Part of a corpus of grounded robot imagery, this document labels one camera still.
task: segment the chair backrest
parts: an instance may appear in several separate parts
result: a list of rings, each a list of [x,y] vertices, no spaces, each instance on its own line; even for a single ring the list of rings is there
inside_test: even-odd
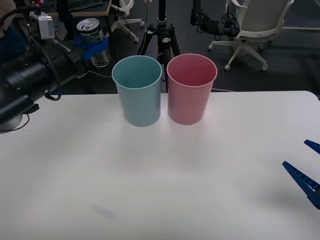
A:
[[[132,9],[132,7],[135,4],[135,0],[117,0],[116,4],[111,4],[111,7],[119,10],[121,12],[124,12],[124,16],[128,16],[130,14],[130,10]]]
[[[238,15],[240,30],[272,32],[281,28],[293,2],[294,0],[245,0]]]

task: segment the plastic cup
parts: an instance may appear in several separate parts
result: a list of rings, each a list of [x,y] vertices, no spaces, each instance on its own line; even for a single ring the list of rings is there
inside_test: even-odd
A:
[[[199,54],[181,54],[168,64],[168,114],[181,125],[192,125],[203,116],[218,75],[213,61]]]
[[[137,127],[154,124],[160,117],[161,65],[149,56],[129,56],[112,70],[124,117]]]

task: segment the white chair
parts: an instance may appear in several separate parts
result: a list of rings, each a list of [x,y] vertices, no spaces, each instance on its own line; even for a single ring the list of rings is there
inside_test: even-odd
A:
[[[262,70],[266,71],[267,61],[250,46],[250,43],[266,43],[267,41],[262,41],[262,38],[272,40],[281,31],[284,17],[294,0],[244,0],[243,5],[237,0],[227,0],[226,7],[229,2],[239,10],[237,20],[240,32],[233,40],[211,42],[209,51],[212,50],[213,45],[237,47],[227,65],[224,66],[225,71],[230,70],[230,64],[240,50],[247,51],[262,62]]]
[[[130,10],[132,9],[132,7],[135,4],[135,0],[126,0],[127,3],[125,2],[125,0],[119,0],[119,6],[111,4],[111,7],[113,9],[116,9],[120,12],[122,12],[122,16],[125,18],[130,14]],[[140,26],[143,28],[145,26],[145,23],[142,21],[142,19],[118,19],[111,27],[111,31],[113,32],[116,29],[121,29],[122,31],[124,31],[127,34],[130,34],[130,37],[132,38],[132,40],[135,43],[139,42],[139,38],[137,38],[137,36],[130,31],[125,25],[126,24],[134,24],[134,23],[140,23]]]

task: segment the tripod leg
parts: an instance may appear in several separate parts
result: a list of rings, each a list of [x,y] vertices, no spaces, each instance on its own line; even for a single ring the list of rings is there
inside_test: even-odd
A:
[[[149,30],[144,34],[141,46],[138,50],[138,55],[145,55],[146,54],[146,51],[148,49],[149,43],[150,43],[153,35],[154,35],[154,33]]]
[[[163,48],[163,43],[162,43],[162,38],[161,38],[161,36],[157,36],[157,38],[158,38],[158,62],[160,63],[160,64],[164,64],[164,59],[163,59],[163,57],[164,57],[164,48]]]
[[[179,44],[178,44],[178,41],[177,41],[177,37],[176,37],[176,33],[175,33],[175,29],[174,28],[170,32],[170,38],[171,38],[171,48],[172,48],[173,54],[175,56],[180,55]]]
[[[161,41],[162,47],[162,56],[161,59],[164,65],[164,76],[165,76],[165,90],[168,92],[168,73],[167,73],[167,66],[171,60],[171,50],[170,50],[170,40],[169,38],[164,38]]]

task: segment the blue cup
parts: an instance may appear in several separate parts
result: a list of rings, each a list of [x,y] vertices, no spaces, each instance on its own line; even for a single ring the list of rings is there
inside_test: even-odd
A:
[[[124,117],[137,127],[154,124],[160,117],[162,67],[149,56],[129,56],[112,70]]]

